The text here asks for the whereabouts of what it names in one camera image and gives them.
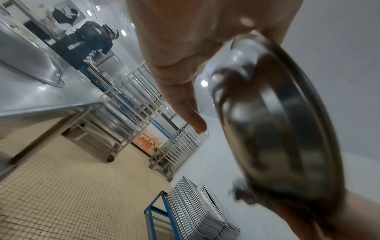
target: black jacket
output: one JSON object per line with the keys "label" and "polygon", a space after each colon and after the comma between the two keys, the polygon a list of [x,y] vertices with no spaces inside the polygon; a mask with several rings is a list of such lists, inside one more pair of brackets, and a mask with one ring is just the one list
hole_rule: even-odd
{"label": "black jacket", "polygon": [[112,48],[112,40],[105,27],[87,21],[75,33],[60,39],[51,48],[78,70],[86,67],[99,54],[106,55]]}

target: tiled floor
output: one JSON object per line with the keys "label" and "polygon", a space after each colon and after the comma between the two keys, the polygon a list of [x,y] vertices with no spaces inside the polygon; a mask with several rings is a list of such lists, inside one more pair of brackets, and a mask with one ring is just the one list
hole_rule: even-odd
{"label": "tiled floor", "polygon": [[[0,151],[14,155],[54,121],[15,132]],[[148,164],[132,145],[106,164],[103,152],[56,137],[0,183],[0,239],[148,239],[143,210],[171,189]]]}

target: blue metal rack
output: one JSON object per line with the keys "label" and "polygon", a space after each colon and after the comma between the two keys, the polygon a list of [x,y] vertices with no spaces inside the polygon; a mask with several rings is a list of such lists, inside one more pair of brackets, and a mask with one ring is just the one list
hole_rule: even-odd
{"label": "blue metal rack", "polygon": [[[153,206],[153,204],[160,198],[162,197],[162,201],[163,201],[163,204],[165,206],[165,209],[166,211],[162,210],[162,209],[159,209],[155,206]],[[173,228],[173,232],[174,232],[174,238],[175,240],[181,240],[180,236],[179,236],[179,233],[178,233],[178,230],[177,230],[177,226],[174,222],[174,218],[172,216],[172,212],[170,211],[170,206],[169,206],[169,201],[167,200],[167,193],[164,192],[164,191],[161,191],[157,197],[153,200],[153,202],[151,202],[151,204],[149,204],[149,206],[144,210],[144,213],[148,214],[149,216],[149,225],[150,225],[150,233],[151,233],[151,236],[152,236],[152,240],[157,240],[157,236],[156,236],[156,230],[154,228],[154,222],[153,222],[153,215],[152,215],[152,212],[155,212],[157,214],[160,214],[164,217],[167,217],[169,218],[169,221],[170,221],[170,225],[171,227]]]}

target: stainless steel lid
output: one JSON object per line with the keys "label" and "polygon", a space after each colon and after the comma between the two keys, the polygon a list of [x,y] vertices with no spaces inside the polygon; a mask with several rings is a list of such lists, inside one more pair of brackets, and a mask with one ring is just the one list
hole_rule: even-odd
{"label": "stainless steel lid", "polygon": [[259,35],[236,43],[209,89],[231,150],[253,191],[331,212],[342,202],[338,141],[307,76]]}
{"label": "stainless steel lid", "polygon": [[11,16],[0,14],[0,61],[36,80],[63,87],[62,67],[42,44]]}

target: trolley wheel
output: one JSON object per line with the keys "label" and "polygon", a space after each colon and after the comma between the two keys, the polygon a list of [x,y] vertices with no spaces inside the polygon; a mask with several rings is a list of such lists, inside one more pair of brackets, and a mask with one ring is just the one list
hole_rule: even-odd
{"label": "trolley wheel", "polygon": [[109,155],[108,158],[107,158],[107,162],[108,162],[108,163],[112,163],[113,161],[115,161],[115,157]]}
{"label": "trolley wheel", "polygon": [[67,136],[67,135],[70,134],[70,132],[71,132],[71,129],[68,128],[68,129],[66,129],[65,131],[63,131],[63,133],[61,133],[61,135],[62,135],[62,136]]}

